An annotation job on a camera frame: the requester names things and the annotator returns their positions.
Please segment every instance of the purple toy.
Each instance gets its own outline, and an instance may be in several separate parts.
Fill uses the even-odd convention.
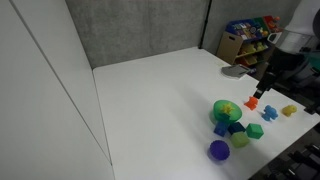
[[[262,118],[266,121],[270,121],[270,118],[274,120],[278,117],[277,110],[270,105],[267,105],[264,108],[264,112],[265,114],[262,115]]]
[[[226,160],[230,156],[229,146],[221,140],[213,141],[210,145],[210,153],[219,161]]]

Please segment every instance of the gray wall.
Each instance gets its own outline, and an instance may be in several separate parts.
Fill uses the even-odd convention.
[[[209,0],[66,0],[92,68],[197,46]],[[215,54],[231,20],[275,15],[300,0],[213,0],[204,48]]]

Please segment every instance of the green block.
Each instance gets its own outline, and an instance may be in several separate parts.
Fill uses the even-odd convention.
[[[250,138],[260,139],[264,134],[262,127],[259,124],[250,123],[246,129],[247,135]]]
[[[250,142],[249,138],[242,131],[233,133],[230,140],[236,148],[244,147]]]

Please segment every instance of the toy block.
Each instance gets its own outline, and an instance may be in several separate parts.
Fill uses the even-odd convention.
[[[297,112],[297,107],[294,105],[289,105],[282,109],[282,113],[287,117],[290,117],[291,114],[295,112]]]
[[[262,127],[259,124],[253,124],[250,123],[247,126],[247,135],[250,138],[254,138],[254,139],[260,139],[261,136],[264,134]]]
[[[244,147],[250,142],[249,138],[242,131],[233,133],[230,140],[235,148]]]
[[[278,117],[277,110],[270,105],[267,105],[264,108],[264,112],[265,114],[263,114],[261,117],[266,121],[270,121],[270,119],[275,120]]]
[[[255,97],[249,97],[249,101],[244,103],[251,111],[254,110],[258,105],[258,99]]]
[[[236,132],[241,132],[241,131],[245,132],[246,129],[242,126],[241,123],[236,122],[236,123],[230,124],[228,131],[232,135],[233,133],[236,133]]]
[[[224,122],[218,122],[216,128],[214,129],[214,133],[218,134],[219,136],[224,137],[228,130],[229,124]]]

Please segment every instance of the blue block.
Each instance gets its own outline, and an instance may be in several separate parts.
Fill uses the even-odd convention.
[[[229,133],[232,135],[233,133],[236,132],[245,132],[246,129],[242,126],[241,123],[236,122],[236,123],[232,123],[229,128],[228,128]]]
[[[226,124],[224,122],[218,122],[213,132],[223,137],[226,134],[228,127],[229,124]]]

